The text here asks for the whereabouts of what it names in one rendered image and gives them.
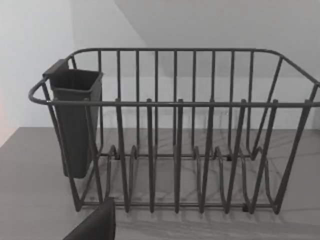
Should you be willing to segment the dark grey cutlery holder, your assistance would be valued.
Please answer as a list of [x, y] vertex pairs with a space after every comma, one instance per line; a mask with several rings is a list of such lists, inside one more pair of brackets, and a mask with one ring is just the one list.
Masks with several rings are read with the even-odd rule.
[[[59, 101], [99, 101], [103, 73], [93, 70], [70, 69], [65, 59], [59, 59], [43, 73], [49, 78], [53, 98]], [[61, 105], [58, 107], [66, 140], [67, 156], [72, 176], [83, 179], [91, 164], [89, 133], [85, 107]]]

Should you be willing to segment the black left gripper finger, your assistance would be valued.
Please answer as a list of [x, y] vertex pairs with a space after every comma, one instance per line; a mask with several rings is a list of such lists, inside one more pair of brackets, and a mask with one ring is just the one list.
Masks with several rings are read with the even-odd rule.
[[107, 197], [88, 217], [62, 240], [115, 240], [116, 205]]

